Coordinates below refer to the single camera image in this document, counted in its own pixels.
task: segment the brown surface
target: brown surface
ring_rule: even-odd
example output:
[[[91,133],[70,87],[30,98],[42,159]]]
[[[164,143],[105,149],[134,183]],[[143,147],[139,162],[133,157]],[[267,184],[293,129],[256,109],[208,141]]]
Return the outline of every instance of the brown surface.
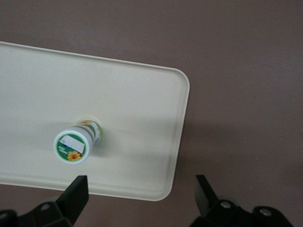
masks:
[[[0,40],[174,67],[191,83],[171,194],[92,195],[76,226],[186,227],[194,175],[303,226],[302,1],[0,1]],[[0,185],[24,213],[59,191]]]

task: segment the green label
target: green label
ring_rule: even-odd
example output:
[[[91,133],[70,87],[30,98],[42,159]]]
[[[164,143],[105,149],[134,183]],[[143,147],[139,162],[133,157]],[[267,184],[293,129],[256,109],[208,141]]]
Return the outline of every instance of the green label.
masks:
[[[57,141],[57,153],[59,156],[70,162],[79,161],[86,153],[85,141],[78,135],[67,133]]]

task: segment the white label sticker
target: white label sticker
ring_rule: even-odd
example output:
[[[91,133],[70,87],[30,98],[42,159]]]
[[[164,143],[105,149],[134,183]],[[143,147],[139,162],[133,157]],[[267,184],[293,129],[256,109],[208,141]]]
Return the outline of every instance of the white label sticker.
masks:
[[[73,137],[66,135],[64,136],[61,140],[60,143],[64,144],[65,146],[68,146],[70,148],[73,148],[77,152],[80,152],[83,154],[84,150],[84,144],[81,143],[80,141],[75,140]]]

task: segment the plastic tray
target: plastic tray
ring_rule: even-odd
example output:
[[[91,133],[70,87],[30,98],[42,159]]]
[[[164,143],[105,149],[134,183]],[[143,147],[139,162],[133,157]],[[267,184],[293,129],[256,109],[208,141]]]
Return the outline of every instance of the plastic tray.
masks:
[[[0,42],[0,183],[158,201],[171,191],[189,93],[172,68]],[[100,144],[81,164],[53,140],[97,118]]]

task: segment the metal screw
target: metal screw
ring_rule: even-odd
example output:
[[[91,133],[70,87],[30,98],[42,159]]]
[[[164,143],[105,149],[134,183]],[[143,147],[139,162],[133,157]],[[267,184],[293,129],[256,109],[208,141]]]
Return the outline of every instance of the metal screw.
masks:
[[[40,210],[47,210],[48,208],[50,208],[50,205],[49,204],[44,204],[41,208],[40,208]]]
[[[271,216],[271,212],[270,210],[266,209],[266,208],[262,208],[260,209],[260,213],[263,214],[264,216]]]
[[[0,214],[0,219],[4,219],[4,218],[6,218],[7,216],[8,216],[7,213]]]
[[[230,207],[232,207],[231,206],[231,204],[229,203],[229,202],[221,202],[221,206],[223,206],[224,208],[227,208],[227,209],[229,209]]]

